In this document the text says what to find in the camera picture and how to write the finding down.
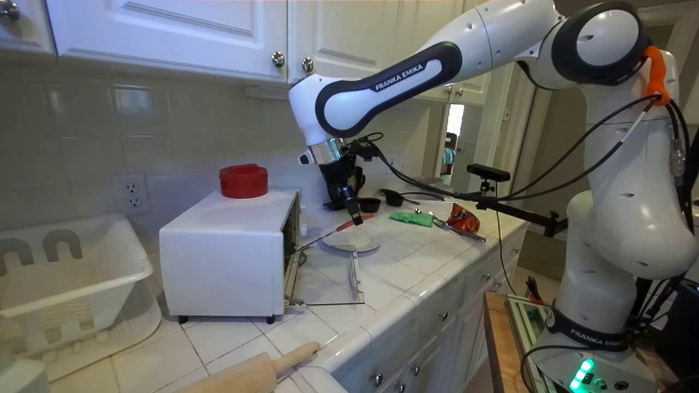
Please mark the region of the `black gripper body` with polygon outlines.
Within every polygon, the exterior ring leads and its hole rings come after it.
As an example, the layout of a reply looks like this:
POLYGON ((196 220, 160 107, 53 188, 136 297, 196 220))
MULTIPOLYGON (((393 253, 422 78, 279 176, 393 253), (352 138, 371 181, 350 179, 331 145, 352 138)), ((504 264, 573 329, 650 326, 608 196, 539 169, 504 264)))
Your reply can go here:
POLYGON ((322 167, 321 175, 328 188, 329 208, 352 206, 358 190, 364 185, 364 173, 353 157, 343 157, 333 164, 322 167))

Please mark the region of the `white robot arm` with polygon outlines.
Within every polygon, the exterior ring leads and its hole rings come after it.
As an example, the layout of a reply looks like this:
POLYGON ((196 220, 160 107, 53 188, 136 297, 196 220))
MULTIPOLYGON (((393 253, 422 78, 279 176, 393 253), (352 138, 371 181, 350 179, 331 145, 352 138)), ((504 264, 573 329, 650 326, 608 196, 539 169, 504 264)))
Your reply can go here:
POLYGON ((681 278, 696 238, 674 60, 653 45, 630 4, 561 16, 553 0, 486 0, 386 71, 355 81, 309 75, 289 98, 329 195, 355 211, 346 164, 373 116, 509 61, 544 89, 577 88, 586 98, 577 148, 587 188, 568 204, 558 297, 522 363, 564 393, 656 393, 634 353, 638 283, 681 278))

